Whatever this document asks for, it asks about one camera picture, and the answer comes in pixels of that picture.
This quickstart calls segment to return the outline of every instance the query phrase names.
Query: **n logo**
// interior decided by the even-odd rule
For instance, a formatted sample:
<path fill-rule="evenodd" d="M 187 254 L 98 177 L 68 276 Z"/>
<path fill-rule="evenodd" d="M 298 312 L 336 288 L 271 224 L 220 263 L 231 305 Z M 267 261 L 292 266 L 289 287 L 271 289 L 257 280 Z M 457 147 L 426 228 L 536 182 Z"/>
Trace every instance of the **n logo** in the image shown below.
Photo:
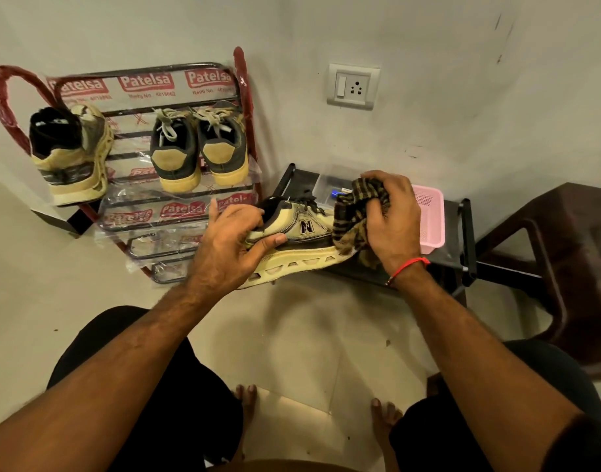
<path fill-rule="evenodd" d="M 311 225 L 311 220 L 300 221 L 300 234 L 304 235 L 306 233 L 313 233 L 313 225 Z"/>

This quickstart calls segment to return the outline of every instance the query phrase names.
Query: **shoe sole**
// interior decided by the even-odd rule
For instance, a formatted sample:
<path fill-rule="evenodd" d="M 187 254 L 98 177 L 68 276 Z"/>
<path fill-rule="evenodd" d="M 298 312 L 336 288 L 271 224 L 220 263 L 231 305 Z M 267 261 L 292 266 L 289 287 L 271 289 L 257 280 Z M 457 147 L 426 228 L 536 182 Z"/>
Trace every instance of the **shoe sole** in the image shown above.
<path fill-rule="evenodd" d="M 278 280 L 292 273 L 319 270 L 348 260 L 355 250 L 347 255 L 338 252 L 335 246 L 313 250 L 283 250 L 263 257 L 251 277 L 237 289 L 261 285 Z"/>
<path fill-rule="evenodd" d="M 219 174 L 211 170 L 211 174 L 213 174 L 213 179 L 215 179 L 218 186 L 227 187 L 240 184 L 248 176 L 248 153 L 246 153 L 243 165 L 237 170 Z"/>
<path fill-rule="evenodd" d="M 101 111 L 96 109 L 94 106 L 88 106 L 92 113 L 97 117 L 103 117 Z M 112 149 L 112 144 L 115 141 L 115 134 L 108 125 L 104 123 L 104 134 L 102 135 L 99 142 L 97 142 L 97 148 L 95 149 L 95 166 L 92 172 L 93 177 L 97 176 L 97 182 L 90 188 L 79 190 L 77 192 L 70 192 L 68 194 L 54 194 L 53 201 L 56 206 L 64 207 L 69 205 L 83 204 L 99 200 L 104 197 L 106 189 L 108 188 L 108 178 L 106 176 L 106 158 Z"/>
<path fill-rule="evenodd" d="M 202 173 L 200 172 L 200 166 L 196 166 L 193 174 L 182 179 L 163 179 L 160 177 L 160 180 L 165 192 L 171 194 L 184 194 L 186 192 L 191 192 L 199 186 L 201 178 Z"/>

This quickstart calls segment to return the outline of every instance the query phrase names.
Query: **switch plate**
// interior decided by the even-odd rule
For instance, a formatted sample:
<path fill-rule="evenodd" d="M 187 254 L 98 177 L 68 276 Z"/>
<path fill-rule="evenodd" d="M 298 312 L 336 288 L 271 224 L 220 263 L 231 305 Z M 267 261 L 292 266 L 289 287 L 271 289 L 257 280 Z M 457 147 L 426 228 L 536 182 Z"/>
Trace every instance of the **switch plate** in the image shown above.
<path fill-rule="evenodd" d="M 379 73 L 379 68 L 329 64 L 327 103 L 373 109 Z"/>

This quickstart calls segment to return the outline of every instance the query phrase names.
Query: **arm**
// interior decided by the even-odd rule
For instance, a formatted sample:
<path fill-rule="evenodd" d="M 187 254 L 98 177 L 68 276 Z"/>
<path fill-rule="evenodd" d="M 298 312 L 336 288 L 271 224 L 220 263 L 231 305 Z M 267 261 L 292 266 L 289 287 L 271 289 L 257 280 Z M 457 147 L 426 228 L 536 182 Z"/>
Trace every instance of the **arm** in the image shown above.
<path fill-rule="evenodd" d="M 249 252 L 243 240 L 261 211 L 217 213 L 186 281 L 103 349 L 0 424 L 0 470 L 100 471 L 108 468 L 179 344 L 227 293 L 240 286 L 284 235 Z"/>
<path fill-rule="evenodd" d="M 384 217 L 368 203 L 368 240 L 392 274 L 421 256 L 421 210 L 406 177 L 368 172 L 383 181 L 391 208 Z M 545 456 L 581 411 L 486 328 L 426 272 L 406 268 L 394 285 L 402 293 L 469 428 L 497 472 L 539 471 Z"/>

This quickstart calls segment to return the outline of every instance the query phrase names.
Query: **brown plastic chair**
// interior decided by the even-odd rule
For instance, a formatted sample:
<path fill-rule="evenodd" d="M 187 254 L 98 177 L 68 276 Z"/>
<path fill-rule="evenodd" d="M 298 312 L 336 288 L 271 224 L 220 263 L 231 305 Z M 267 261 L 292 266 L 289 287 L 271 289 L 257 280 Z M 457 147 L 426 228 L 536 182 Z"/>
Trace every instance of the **brown plastic chair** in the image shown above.
<path fill-rule="evenodd" d="M 535 262 L 493 252 L 522 228 Z M 475 253 L 479 278 L 524 289 L 553 316 L 536 337 L 601 380 L 601 189 L 567 183 L 550 190 L 481 238 Z"/>

